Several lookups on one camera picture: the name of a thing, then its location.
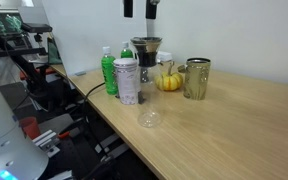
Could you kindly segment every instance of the gold metal cup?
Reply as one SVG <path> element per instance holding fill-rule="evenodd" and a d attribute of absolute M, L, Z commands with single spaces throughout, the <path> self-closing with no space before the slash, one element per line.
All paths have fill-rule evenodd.
<path fill-rule="evenodd" d="M 190 58 L 186 66 L 178 67 L 178 71 L 185 73 L 184 97 L 194 100 L 205 99 L 211 60 L 205 58 Z"/>

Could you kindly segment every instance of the pumpkin stem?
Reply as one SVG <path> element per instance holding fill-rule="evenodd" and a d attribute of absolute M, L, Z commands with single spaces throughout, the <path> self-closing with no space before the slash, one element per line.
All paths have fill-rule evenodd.
<path fill-rule="evenodd" d="M 174 66 L 174 61 L 170 62 L 170 66 L 168 67 L 167 75 L 171 76 L 172 75 L 172 67 Z"/>

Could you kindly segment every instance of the glass base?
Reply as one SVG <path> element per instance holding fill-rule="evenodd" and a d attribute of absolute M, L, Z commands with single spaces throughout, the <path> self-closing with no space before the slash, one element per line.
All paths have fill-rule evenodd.
<path fill-rule="evenodd" d="M 156 112 L 147 112 L 138 118 L 138 123 L 141 126 L 151 128 L 155 127 L 162 122 L 161 116 Z"/>

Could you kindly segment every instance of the blue light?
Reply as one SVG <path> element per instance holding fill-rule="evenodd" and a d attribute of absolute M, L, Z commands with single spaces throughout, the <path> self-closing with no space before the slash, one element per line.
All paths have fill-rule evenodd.
<path fill-rule="evenodd" d="M 11 173 L 6 170 L 0 170 L 0 177 L 4 180 L 18 180 Z"/>

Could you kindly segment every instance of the silver can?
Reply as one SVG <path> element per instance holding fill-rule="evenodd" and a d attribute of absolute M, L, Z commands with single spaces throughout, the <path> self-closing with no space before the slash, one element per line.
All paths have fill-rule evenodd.
<path fill-rule="evenodd" d="M 186 66 L 178 67 L 178 71 L 185 73 L 184 97 L 194 100 L 205 99 L 211 60 L 205 58 L 190 58 Z"/>
<path fill-rule="evenodd" d="M 138 102 L 138 90 L 136 88 L 137 62 L 133 58 L 116 59 L 115 67 L 118 94 L 122 104 L 136 104 Z"/>

